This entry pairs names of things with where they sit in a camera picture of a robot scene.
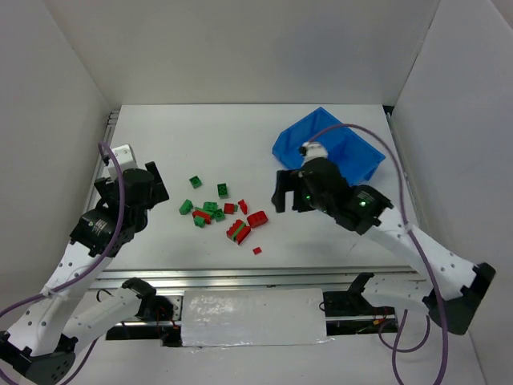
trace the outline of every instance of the green block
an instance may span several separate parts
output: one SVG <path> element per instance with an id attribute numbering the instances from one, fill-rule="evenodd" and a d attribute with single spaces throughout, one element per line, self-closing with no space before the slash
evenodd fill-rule
<path id="1" fill-rule="evenodd" d="M 217 210 L 216 202 L 205 202 L 203 203 L 203 210 L 214 212 Z"/>
<path id="2" fill-rule="evenodd" d="M 192 210 L 192 202 L 189 199 L 186 199 L 185 202 L 180 207 L 180 214 L 186 215 L 189 214 Z"/>
<path id="3" fill-rule="evenodd" d="M 198 210 L 198 211 L 201 211 L 202 213 L 207 213 L 211 218 L 214 216 L 214 212 L 213 211 L 204 210 L 201 207 L 195 207 L 194 209 Z"/>
<path id="4" fill-rule="evenodd" d="M 221 199 L 228 198 L 228 186 L 225 183 L 217 185 L 217 195 Z"/>
<path id="5" fill-rule="evenodd" d="M 237 229 L 237 230 L 235 231 L 235 233 L 233 233 L 233 235 L 232 235 L 232 241 L 234 241 L 234 242 L 235 242 L 235 238 L 236 238 L 237 234 L 238 234 L 238 233 L 240 233 L 240 231 L 241 231 L 244 227 L 246 227 L 246 224 L 245 224 L 245 223 L 243 223 L 242 225 L 240 225 L 239 229 Z"/>
<path id="6" fill-rule="evenodd" d="M 217 209 L 214 211 L 214 218 L 216 219 L 216 222 L 221 222 L 223 219 L 225 219 L 223 210 Z"/>
<path id="7" fill-rule="evenodd" d="M 194 225 L 203 228 L 205 227 L 205 223 L 205 218 L 199 216 L 194 217 Z"/>
<path id="8" fill-rule="evenodd" d="M 193 176 L 191 179 L 189 179 L 189 181 L 191 182 L 193 188 L 198 188 L 201 186 L 201 180 L 198 178 L 198 176 Z"/>

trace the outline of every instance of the small red piece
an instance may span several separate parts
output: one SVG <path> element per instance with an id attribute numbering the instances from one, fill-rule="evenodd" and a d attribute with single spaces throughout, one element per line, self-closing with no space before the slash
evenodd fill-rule
<path id="1" fill-rule="evenodd" d="M 205 222 L 207 222 L 207 225 L 210 225 L 210 221 L 212 219 L 207 213 L 204 213 L 203 211 L 200 211 L 200 210 L 196 210 L 192 213 L 192 217 L 194 218 L 196 216 L 204 218 Z"/>
<path id="2" fill-rule="evenodd" d="M 226 236 L 230 239 L 232 239 L 232 235 L 240 228 L 241 225 L 243 225 L 244 222 L 241 221 L 240 219 L 237 219 L 235 222 L 233 222 L 233 225 L 232 227 L 230 227 L 228 229 L 228 231 L 226 232 Z"/>
<path id="3" fill-rule="evenodd" d="M 235 205 L 233 203 L 225 203 L 224 204 L 224 213 L 225 214 L 233 214 L 235 212 Z"/>
<path id="4" fill-rule="evenodd" d="M 244 202 L 244 199 L 237 202 L 240 206 L 240 210 L 244 213 L 244 215 L 248 215 L 248 205 Z"/>
<path id="5" fill-rule="evenodd" d="M 251 233 L 251 227 L 245 226 L 235 237 L 235 242 L 240 245 L 249 233 Z"/>
<path id="6" fill-rule="evenodd" d="M 263 224 L 267 223 L 269 219 L 265 215 L 263 211 L 257 211 L 254 214 L 251 214 L 248 216 L 248 223 L 249 225 L 255 229 L 258 226 L 262 226 Z"/>

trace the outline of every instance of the white enclosure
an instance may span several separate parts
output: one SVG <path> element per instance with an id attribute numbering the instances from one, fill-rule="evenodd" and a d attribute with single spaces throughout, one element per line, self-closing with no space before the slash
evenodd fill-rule
<path id="1" fill-rule="evenodd" d="M 194 136 L 202 130 L 218 136 L 240 130 L 254 145 L 247 152 L 233 152 L 247 153 L 247 164 L 257 169 L 255 179 L 266 181 L 273 176 L 268 172 L 279 168 L 270 154 L 273 130 L 277 135 L 296 115 L 299 119 L 324 105 L 340 120 L 371 125 L 395 144 L 416 204 L 414 212 L 408 196 L 410 216 L 416 215 L 421 227 L 462 257 L 488 262 L 498 271 L 470 334 L 451 336 L 446 383 L 512 383 L 511 26 L 513 3 L 506 0 L 0 2 L 0 306 L 37 293 L 63 255 L 97 172 L 96 143 L 107 134 L 111 111 L 123 106 L 109 137 L 112 143 L 136 141 L 135 153 L 143 162 L 162 164 L 170 184 L 177 170 L 166 163 L 166 149 L 179 158 L 187 153 L 183 126 L 188 124 Z M 244 105 L 250 103 L 265 105 Z M 395 106 L 388 121 L 382 105 Z M 241 124 L 244 118 L 251 123 Z M 174 147 L 165 142 L 172 140 L 163 134 L 168 125 L 176 132 Z M 257 133 L 258 125 L 262 132 Z M 260 168 L 258 156 L 264 159 Z M 223 162 L 218 156 L 210 166 Z M 390 160 L 379 170 L 372 183 L 396 201 Z M 178 177 L 184 179 L 186 171 L 178 171 L 183 173 Z M 257 203 L 269 205 L 265 202 L 262 197 Z M 154 223 L 165 226 L 172 208 L 157 207 L 151 213 Z M 283 227 L 291 221 L 272 220 L 283 221 Z M 313 221 L 320 233 L 322 226 L 331 225 Z M 127 245 L 127 258 L 113 266 L 172 270 L 283 264 L 360 270 L 398 265 L 394 256 L 378 254 L 372 246 L 353 250 L 351 240 L 330 245 L 320 264 L 304 250 L 294 260 L 285 249 L 278 252 L 275 234 L 269 234 L 265 246 L 277 245 L 282 259 L 246 256 L 230 265 L 233 258 L 225 256 L 191 265 L 182 256 L 164 263 L 160 251 L 171 237 L 165 240 L 159 229 L 141 233 Z M 175 234 L 186 236 L 177 228 Z M 163 239 L 155 246 L 160 251 L 139 260 L 157 235 Z M 339 265 L 333 263 L 335 246 L 349 250 Z M 16 316 L 0 320 L 0 330 Z M 422 320 L 415 319 L 405 344 L 418 340 L 422 328 Z M 401 358 L 407 383 L 432 381 L 439 345 L 437 329 L 424 351 Z M 140 376 L 139 383 L 164 383 L 176 371 L 174 379 L 185 385 L 394 383 L 389 353 L 375 336 L 296 347 L 163 352 L 149 342 L 100 342 L 75 381 L 130 383 Z M 145 359 L 138 364 L 144 370 L 135 365 L 141 355 Z M 362 356 L 374 365 L 362 365 L 357 358 Z M 254 368 L 236 371 L 258 360 L 269 368 L 267 374 Z"/>

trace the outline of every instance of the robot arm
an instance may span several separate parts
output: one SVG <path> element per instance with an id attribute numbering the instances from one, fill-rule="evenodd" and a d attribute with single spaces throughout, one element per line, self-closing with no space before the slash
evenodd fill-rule
<path id="1" fill-rule="evenodd" d="M 58 293 L 51 291 L 91 268 L 112 239 L 120 203 L 117 174 L 110 164 L 107 166 L 110 177 L 95 182 L 99 202 L 81 216 L 71 232 L 71 242 L 63 258 L 41 291 L 44 298 L 31 305 L 0 335 L 0 359 L 37 384 L 60 381 L 71 369 L 75 356 L 117 322 L 134 315 L 153 321 L 161 308 L 172 314 L 171 304 L 157 297 L 153 287 L 132 278 L 111 298 L 71 317 L 91 283 L 111 263 L 121 246 L 146 227 L 147 211 L 169 199 L 154 163 L 146 164 L 146 170 L 139 168 L 128 145 L 114 148 L 113 153 L 123 173 L 125 192 L 123 223 L 116 243 L 88 275 Z"/>
<path id="2" fill-rule="evenodd" d="M 307 143 L 300 152 L 305 157 L 300 169 L 277 172 L 272 199 L 277 212 L 285 211 L 285 193 L 294 191 L 293 210 L 303 213 L 317 209 L 326 213 L 338 225 L 379 243 L 428 278 L 426 265 L 408 235 L 413 232 L 440 287 L 448 330 L 464 334 L 495 270 L 486 263 L 474 265 L 456 256 L 417 226 L 404 224 L 399 210 L 375 188 L 349 186 L 319 143 Z M 416 310 L 440 325 L 438 303 L 430 282 L 383 280 L 361 274 L 349 291 L 371 306 Z"/>

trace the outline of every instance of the blue plastic container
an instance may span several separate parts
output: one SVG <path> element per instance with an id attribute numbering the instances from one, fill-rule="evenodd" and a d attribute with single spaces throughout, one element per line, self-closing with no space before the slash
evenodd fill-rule
<path id="1" fill-rule="evenodd" d="M 273 155 L 289 169 L 300 168 L 303 156 L 299 153 L 299 147 L 320 130 L 339 123 L 340 120 L 319 107 L 278 136 Z M 328 159 L 338 166 L 342 176 L 352 186 L 369 180 L 385 159 L 383 154 L 349 128 L 326 132 L 316 141 L 326 148 Z"/>

